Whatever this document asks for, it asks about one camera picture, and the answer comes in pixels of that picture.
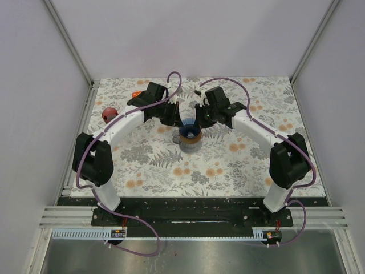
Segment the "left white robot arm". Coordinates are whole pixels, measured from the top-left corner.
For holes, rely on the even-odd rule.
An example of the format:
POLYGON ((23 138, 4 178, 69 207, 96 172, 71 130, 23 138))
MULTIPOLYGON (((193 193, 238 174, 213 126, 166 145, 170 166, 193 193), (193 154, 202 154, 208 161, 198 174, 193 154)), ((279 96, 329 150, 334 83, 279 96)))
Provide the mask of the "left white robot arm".
POLYGON ((120 197, 111 182, 114 171, 112 150, 131 131, 141 126, 148 119, 159 118, 167 126, 180 127, 177 93, 169 93, 168 86, 149 83, 145 91, 131 98, 125 109, 92 134, 85 132, 76 139, 72 170, 76 172, 76 187, 80 190, 89 188, 100 207, 105 208, 104 219, 110 225, 123 221, 124 212, 118 208, 120 197))

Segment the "coffee filter paper box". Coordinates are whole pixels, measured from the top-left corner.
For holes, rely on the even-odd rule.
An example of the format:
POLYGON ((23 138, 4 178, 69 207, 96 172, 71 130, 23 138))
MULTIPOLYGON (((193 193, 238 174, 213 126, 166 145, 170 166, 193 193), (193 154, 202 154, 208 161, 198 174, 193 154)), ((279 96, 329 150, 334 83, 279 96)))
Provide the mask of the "coffee filter paper box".
POLYGON ((142 93, 142 91, 133 92, 132 93, 132 98, 138 97, 141 93, 142 93))

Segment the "blue ribbed cone dripper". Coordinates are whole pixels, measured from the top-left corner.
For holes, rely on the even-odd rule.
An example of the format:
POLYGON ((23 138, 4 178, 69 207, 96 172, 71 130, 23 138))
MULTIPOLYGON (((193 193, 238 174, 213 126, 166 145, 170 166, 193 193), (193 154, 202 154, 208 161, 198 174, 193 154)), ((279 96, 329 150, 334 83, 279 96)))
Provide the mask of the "blue ribbed cone dripper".
POLYGON ((194 128, 195 118, 185 118, 182 120, 183 126, 179 128, 179 134, 185 138, 193 139, 197 137, 201 130, 194 128))

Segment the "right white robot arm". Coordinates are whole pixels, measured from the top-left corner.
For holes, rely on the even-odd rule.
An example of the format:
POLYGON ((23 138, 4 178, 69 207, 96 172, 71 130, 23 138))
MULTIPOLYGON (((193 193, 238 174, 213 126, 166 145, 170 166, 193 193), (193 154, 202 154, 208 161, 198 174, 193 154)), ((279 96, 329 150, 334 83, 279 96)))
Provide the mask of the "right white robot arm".
POLYGON ((269 174, 273 183, 263 200, 266 208, 259 212, 260 221, 274 225, 280 218, 279 211, 287 204, 294 184, 311 170, 309 153, 304 137, 295 133, 287 137, 276 133, 272 127, 249 114, 248 106, 230 102, 222 87, 214 87, 200 95, 195 105, 195 124, 209 128, 216 123, 246 134, 260 149, 270 154, 269 174))

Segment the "grey glass coffee server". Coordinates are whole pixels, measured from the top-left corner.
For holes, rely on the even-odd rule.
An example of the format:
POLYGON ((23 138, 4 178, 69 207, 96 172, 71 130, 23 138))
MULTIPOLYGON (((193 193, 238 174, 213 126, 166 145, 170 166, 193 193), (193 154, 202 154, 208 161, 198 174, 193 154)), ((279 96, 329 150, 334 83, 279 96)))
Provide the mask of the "grey glass coffee server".
POLYGON ((202 142, 200 139, 189 139, 180 135, 175 135, 173 137, 173 143, 178 145, 180 150, 187 154, 197 153, 202 147, 202 142))

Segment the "round wooden dripper base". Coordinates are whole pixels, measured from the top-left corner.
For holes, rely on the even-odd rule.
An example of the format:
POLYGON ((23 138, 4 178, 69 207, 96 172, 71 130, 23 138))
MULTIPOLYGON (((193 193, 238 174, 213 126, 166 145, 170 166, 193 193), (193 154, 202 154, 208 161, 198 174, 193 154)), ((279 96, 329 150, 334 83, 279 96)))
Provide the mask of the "round wooden dripper base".
POLYGON ((193 145, 201 141, 202 133, 200 128, 180 128, 179 141, 183 144, 193 145))

